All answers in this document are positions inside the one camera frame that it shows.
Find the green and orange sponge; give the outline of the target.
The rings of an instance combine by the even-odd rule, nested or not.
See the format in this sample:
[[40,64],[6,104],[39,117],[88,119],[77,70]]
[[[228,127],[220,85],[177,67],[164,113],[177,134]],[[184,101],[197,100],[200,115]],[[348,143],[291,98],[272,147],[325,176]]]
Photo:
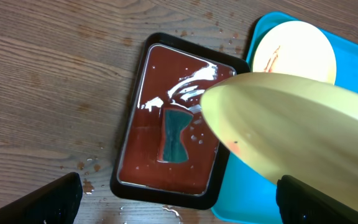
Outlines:
[[157,160],[163,163],[184,163],[189,159],[182,133],[190,124],[193,115],[175,105],[162,108],[161,138]]

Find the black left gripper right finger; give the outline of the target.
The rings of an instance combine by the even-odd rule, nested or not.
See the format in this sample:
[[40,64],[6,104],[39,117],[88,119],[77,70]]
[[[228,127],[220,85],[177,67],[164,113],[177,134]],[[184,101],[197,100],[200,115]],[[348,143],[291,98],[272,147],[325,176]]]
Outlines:
[[277,181],[276,203],[283,224],[358,224],[358,212],[298,179]]

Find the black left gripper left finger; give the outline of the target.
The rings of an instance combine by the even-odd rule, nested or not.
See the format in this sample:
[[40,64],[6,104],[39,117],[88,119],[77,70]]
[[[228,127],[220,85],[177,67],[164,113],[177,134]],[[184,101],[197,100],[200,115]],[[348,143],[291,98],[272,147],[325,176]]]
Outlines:
[[71,172],[0,208],[0,223],[72,224],[82,196],[80,176]]

